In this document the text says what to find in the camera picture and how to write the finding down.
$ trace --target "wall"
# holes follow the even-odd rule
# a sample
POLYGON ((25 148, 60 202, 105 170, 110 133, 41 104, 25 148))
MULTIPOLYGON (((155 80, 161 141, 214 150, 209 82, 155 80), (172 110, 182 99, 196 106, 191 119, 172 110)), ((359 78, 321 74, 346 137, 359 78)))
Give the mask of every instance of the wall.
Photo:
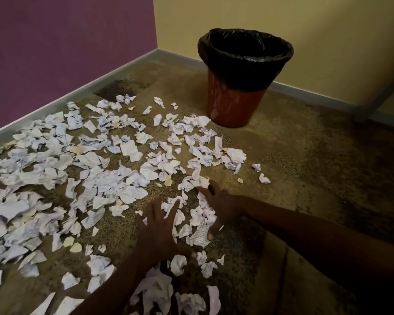
MULTIPOLYGON (((394 77, 394 0, 154 0, 158 47, 199 58, 211 28, 291 42, 280 83, 364 104, 394 77)), ((383 107, 394 114, 394 99, 383 107)))
POLYGON ((152 0, 0 0, 0 127, 156 47, 152 0))

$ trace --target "gray metal leg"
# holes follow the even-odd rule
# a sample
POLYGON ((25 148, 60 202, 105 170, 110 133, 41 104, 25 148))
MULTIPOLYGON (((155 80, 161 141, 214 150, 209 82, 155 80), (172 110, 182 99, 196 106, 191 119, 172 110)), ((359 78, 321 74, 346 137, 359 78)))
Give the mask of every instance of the gray metal leg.
POLYGON ((394 80, 369 104, 359 106, 353 116, 353 121, 356 123, 366 121, 392 94, 394 94, 394 80))

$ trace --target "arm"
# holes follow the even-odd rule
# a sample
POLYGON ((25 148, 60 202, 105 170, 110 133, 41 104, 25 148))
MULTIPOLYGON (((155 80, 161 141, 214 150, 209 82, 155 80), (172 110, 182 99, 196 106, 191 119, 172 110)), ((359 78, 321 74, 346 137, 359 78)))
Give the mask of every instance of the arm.
POLYGON ((320 272, 357 293, 394 297, 394 245, 332 222, 269 205, 246 196, 230 195, 216 183, 198 188, 218 219, 208 238, 224 224, 245 215, 275 234, 320 272))
POLYGON ((148 204, 147 226, 142 217, 135 216, 139 229, 135 249, 127 255, 114 274, 71 312, 71 315, 120 312, 153 265, 176 254, 195 257, 190 246, 178 245, 172 237, 173 220, 179 201, 174 204, 166 219, 163 218, 160 206, 160 199, 148 204))

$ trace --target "black plastic liner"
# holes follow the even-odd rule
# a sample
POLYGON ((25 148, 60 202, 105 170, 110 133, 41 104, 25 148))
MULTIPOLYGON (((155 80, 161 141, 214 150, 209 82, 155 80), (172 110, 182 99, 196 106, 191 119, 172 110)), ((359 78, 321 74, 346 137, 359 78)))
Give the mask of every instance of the black plastic liner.
POLYGON ((230 89, 266 89, 293 56, 293 46, 268 33, 214 28, 198 42, 203 62, 230 89))

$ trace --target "person's left hand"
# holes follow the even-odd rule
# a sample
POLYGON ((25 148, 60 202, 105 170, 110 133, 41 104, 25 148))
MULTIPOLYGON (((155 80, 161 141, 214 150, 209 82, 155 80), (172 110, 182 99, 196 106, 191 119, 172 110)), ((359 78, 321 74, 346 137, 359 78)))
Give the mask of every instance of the person's left hand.
POLYGON ((152 265, 172 258, 176 254, 185 255, 187 258, 190 256, 195 258, 197 254, 190 246, 177 244, 173 240, 173 221, 179 208, 179 200, 175 202, 166 219, 163 218, 161 202, 161 199, 157 198, 147 205, 145 211, 147 225, 145 225, 140 215, 137 214, 134 217, 139 227, 136 249, 145 254, 152 265))

